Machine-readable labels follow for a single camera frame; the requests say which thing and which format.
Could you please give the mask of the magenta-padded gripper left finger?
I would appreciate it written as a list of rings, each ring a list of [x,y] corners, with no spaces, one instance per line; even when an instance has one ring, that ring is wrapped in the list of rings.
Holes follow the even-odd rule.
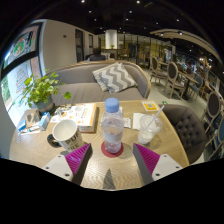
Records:
[[[92,155],[91,144],[86,144],[67,155],[57,155],[43,169],[65,180],[80,185]]]

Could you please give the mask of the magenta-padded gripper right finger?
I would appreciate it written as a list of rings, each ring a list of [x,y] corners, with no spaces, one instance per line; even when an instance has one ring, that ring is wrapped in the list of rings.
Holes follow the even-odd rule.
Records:
[[[145,185],[182,169],[168,154],[159,155],[136,143],[133,144],[133,154]]]

